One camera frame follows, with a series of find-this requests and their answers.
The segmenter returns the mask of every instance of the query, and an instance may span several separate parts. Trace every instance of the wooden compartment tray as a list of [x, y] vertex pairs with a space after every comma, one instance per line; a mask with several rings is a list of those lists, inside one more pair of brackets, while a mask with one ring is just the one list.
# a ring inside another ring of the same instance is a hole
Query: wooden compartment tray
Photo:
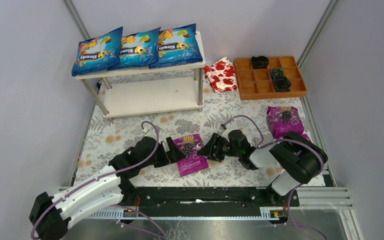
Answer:
[[[253, 69], [251, 58], [237, 58], [234, 69], [241, 100], [301, 98], [307, 94], [300, 69], [293, 56], [269, 57], [269, 64], [265, 69]], [[275, 92], [270, 71], [282, 69], [290, 80], [290, 91]]]

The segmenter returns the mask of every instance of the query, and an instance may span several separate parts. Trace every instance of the red and white gift bag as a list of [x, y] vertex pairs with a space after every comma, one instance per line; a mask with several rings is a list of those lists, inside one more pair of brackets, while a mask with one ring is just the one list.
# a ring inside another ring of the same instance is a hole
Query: red and white gift bag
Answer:
[[238, 89], [233, 64], [227, 57], [223, 57], [211, 66], [205, 66], [205, 79], [214, 92], [222, 93]]

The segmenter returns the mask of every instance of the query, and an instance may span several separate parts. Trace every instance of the table surface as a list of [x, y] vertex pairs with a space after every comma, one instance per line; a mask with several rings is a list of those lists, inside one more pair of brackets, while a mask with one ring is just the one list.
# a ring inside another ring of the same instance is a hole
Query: table surface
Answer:
[[[112, 83], [130, 83], [191, 76], [193, 71], [189, 69], [109, 77], [108, 80]], [[206, 80], [204, 80], [203, 91], [205, 107], [202, 112], [197, 110], [163, 112], [118, 117], [111, 122], [103, 118], [101, 110], [95, 106], [82, 153], [79, 156], [74, 184], [90, 177], [108, 164], [115, 155], [134, 146], [144, 136], [141, 130], [142, 121], [150, 121], [160, 127], [161, 139], [165, 140], [167, 137], [176, 139], [199, 133], [205, 144], [213, 133], [223, 133], [220, 124], [227, 119], [235, 115], [247, 115], [258, 124], [264, 135], [264, 143], [268, 143], [273, 141], [273, 137], [266, 124], [267, 106], [292, 106], [298, 109], [306, 129], [305, 133], [311, 138], [308, 120], [299, 98], [241, 101], [238, 91], [213, 92]], [[105, 86], [102, 85], [99, 97], [103, 100], [104, 95]], [[260, 141], [258, 131], [245, 118], [235, 119], [228, 127], [241, 129], [254, 146]], [[209, 168], [184, 177], [180, 177], [175, 163], [160, 168], [148, 166], [130, 181], [137, 187], [266, 187], [283, 172], [278, 163], [257, 170], [247, 170], [233, 157], [226, 157], [222, 162], [208, 160], [208, 164]], [[313, 178], [307, 186], [325, 186], [323, 176]]]

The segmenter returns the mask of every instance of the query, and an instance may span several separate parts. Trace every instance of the wire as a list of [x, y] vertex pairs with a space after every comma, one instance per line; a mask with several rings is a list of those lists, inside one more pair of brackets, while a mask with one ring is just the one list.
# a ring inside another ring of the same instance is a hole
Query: wire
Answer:
[[[315, 155], [315, 157], [317, 158], [317, 160], [319, 161], [320, 163], [320, 171], [317, 173], [317, 175], [321, 174], [323, 172], [323, 168], [325, 166], [325, 163], [323, 162], [323, 159], [322, 157], [314, 150], [312, 149], [311, 147], [309, 147], [308, 145], [305, 145], [304, 143], [300, 142], [300, 141], [296, 141], [296, 140], [292, 140], [292, 139], [286, 139], [286, 138], [280, 138], [280, 139], [277, 139], [277, 140], [274, 140], [273, 142], [269, 142], [267, 144], [264, 144], [263, 146], [260, 146], [259, 149], [263, 149], [263, 148], [266, 148], [270, 145], [273, 145], [275, 143], [279, 143], [279, 142], [289, 142], [289, 143], [293, 143], [293, 144], [297, 144], [297, 145], [300, 145], [302, 147], [304, 147], [305, 149], [309, 150], [312, 154]], [[293, 224], [300, 232], [302, 235], [306, 236], [307, 238], [311, 239], [311, 240], [315, 240], [313, 237], [311, 237], [310, 235], [306, 234], [305, 232], [303, 232], [301, 230], [301, 228], [299, 228], [299, 226], [305, 226], [305, 228], [310, 228], [310, 229], [313, 229], [312, 226], [309, 226], [309, 225], [305, 225], [305, 224], [298, 224], [295, 222], [294, 218], [292, 217], [292, 213], [291, 213], [291, 199], [292, 199], [292, 195], [294, 194], [294, 191], [296, 189], [292, 189], [289, 193], [289, 197], [287, 199], [287, 212], [289, 214], [289, 218], [290, 220], [292, 221], [291, 224]], [[326, 237], [326, 235], [323, 233], [321, 234], [324, 239], [328, 239]]]
[[[317, 229], [317, 228], [315, 228], [313, 226], [309, 226], [309, 225], [305, 225], [305, 224], [300, 224], [300, 223], [297, 223], [296, 225], [298, 225], [301, 228], [311, 229], [311, 230], [319, 233], [320, 235], [322, 235], [324, 237], [324, 239], [328, 239], [326, 234], [324, 234], [322, 231], [320, 231], [319, 229]], [[295, 227], [295, 225], [293, 223], [276, 224], [276, 227], [285, 227], [285, 226], [294, 226]], [[273, 225], [263, 225], [261, 227], [263, 227], [263, 228], [273, 228]]]
[[30, 232], [30, 238], [32, 240], [39, 240], [40, 238], [35, 236], [35, 231], [36, 229], [38, 228], [38, 225], [39, 223], [43, 220], [43, 218], [46, 216], [46, 214], [49, 213], [49, 211], [55, 207], [57, 204], [65, 201], [64, 199], [66, 198], [69, 198], [72, 194], [76, 193], [77, 191], [79, 191], [80, 189], [86, 187], [87, 185], [91, 184], [91, 183], [94, 183], [96, 181], [99, 181], [100, 179], [102, 178], [105, 178], [107, 176], [110, 176], [110, 175], [115, 175], [115, 174], [118, 174], [118, 173], [122, 173], [122, 172], [125, 172], [125, 171], [128, 171], [130, 169], [134, 169], [136, 168], [137, 166], [139, 165], [142, 165], [143, 163], [145, 163], [146, 161], [148, 161], [153, 155], [154, 153], [157, 151], [157, 148], [158, 148], [158, 143], [159, 143], [159, 130], [157, 129], [157, 127], [150, 121], [143, 121], [142, 124], [140, 125], [140, 127], [142, 129], [144, 129], [144, 124], [149, 124], [153, 127], [153, 129], [155, 130], [155, 134], [156, 134], [156, 143], [155, 143], [155, 147], [153, 148], [152, 152], [142, 161], [134, 164], [134, 165], [131, 165], [129, 167], [126, 167], [126, 168], [122, 168], [122, 169], [119, 169], [117, 171], [112, 171], [112, 172], [108, 172], [108, 173], [105, 173], [105, 174], [102, 174], [100, 176], [98, 176], [97, 178], [93, 178], [89, 181], [86, 181], [82, 184], [80, 184], [78, 187], [76, 187], [75, 189], [73, 189], [72, 191], [70, 191], [69, 193], [67, 193], [64, 197], [61, 197], [60, 199], [56, 200], [53, 204], [51, 204], [47, 209], [45, 209], [45, 211], [42, 212], [42, 214], [39, 216], [39, 218], [37, 219], [37, 221], [34, 223], [33, 225], [33, 228], [31, 229], [31, 232]]
[[134, 202], [135, 202], [135, 204], [134, 204], [134, 208], [135, 208], [136, 210], [138, 210], [139, 204], [141, 203], [141, 198], [140, 198], [139, 196], [136, 196], [136, 197], [134, 198]]
[[261, 136], [261, 141], [257, 144], [257, 148], [263, 143], [264, 141], [264, 136], [263, 136], [263, 133], [261, 132], [260, 128], [257, 126], [257, 123], [252, 120], [249, 116], [245, 116], [245, 115], [236, 115], [236, 116], [233, 116], [231, 117], [229, 120], [227, 120], [225, 123], [223, 123], [223, 126], [225, 126], [226, 124], [229, 124], [231, 121], [233, 121], [233, 119], [237, 118], [237, 117], [243, 117], [243, 118], [246, 118], [248, 120], [250, 120], [252, 122], [252, 124], [254, 124], [255, 128], [258, 130], [259, 132], [259, 135]]
[[283, 205], [282, 213], [286, 211], [286, 208], [288, 207], [288, 201], [285, 201], [285, 204]]
[[163, 230], [163, 228], [160, 227], [160, 225], [158, 225], [158, 223], [156, 223], [152, 218], [150, 218], [149, 216], [147, 216], [145, 213], [139, 211], [139, 210], [136, 210], [136, 209], [133, 209], [133, 208], [130, 208], [130, 207], [127, 207], [127, 206], [123, 206], [123, 205], [112, 205], [112, 207], [117, 207], [117, 208], [122, 208], [122, 209], [126, 209], [126, 210], [130, 210], [130, 211], [133, 211], [135, 213], [137, 213], [138, 215], [142, 215], [144, 216], [146, 219], [148, 219], [152, 224], [154, 224], [158, 230], [160, 230], [160, 232], [164, 235], [158, 235], [156, 233], [153, 233], [151, 231], [148, 231], [146, 229], [143, 229], [143, 228], [140, 228], [140, 227], [137, 227], [137, 226], [130, 226], [128, 224], [125, 224], [124, 226], [129, 226], [129, 227], [132, 227], [134, 229], [138, 229], [138, 230], [141, 230], [141, 231], [144, 231], [146, 233], [149, 233], [149, 234], [152, 234], [154, 236], [157, 236], [159, 238], [163, 238], [163, 239], [166, 239], [167, 238], [167, 233]]

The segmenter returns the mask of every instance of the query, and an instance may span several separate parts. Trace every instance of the gray wall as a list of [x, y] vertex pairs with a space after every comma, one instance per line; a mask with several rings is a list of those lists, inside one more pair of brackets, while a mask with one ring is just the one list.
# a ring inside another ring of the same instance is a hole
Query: gray wall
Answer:
[[362, 233], [384, 239], [384, 1], [340, 1], [301, 71]]
[[63, 2], [0, 1], [0, 240], [30, 239], [35, 197], [68, 180], [92, 98]]
[[214, 63], [303, 52], [329, 0], [73, 0], [91, 36], [123, 26], [123, 35], [196, 23]]

